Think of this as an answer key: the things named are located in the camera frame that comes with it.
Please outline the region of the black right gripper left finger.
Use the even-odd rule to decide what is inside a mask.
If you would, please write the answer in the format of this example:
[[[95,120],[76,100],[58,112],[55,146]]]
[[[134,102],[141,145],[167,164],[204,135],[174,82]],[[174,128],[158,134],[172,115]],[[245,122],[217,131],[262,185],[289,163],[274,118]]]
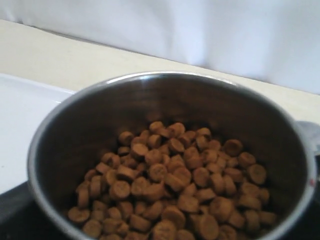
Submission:
[[[0,195],[2,240],[44,240],[47,237],[48,223],[26,182]]]

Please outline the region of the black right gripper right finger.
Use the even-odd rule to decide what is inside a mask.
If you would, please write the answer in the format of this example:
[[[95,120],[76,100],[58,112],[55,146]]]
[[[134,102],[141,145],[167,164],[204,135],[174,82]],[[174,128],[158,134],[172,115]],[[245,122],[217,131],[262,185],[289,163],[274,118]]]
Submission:
[[[313,152],[313,170],[314,179],[318,180],[320,178],[320,153]]]

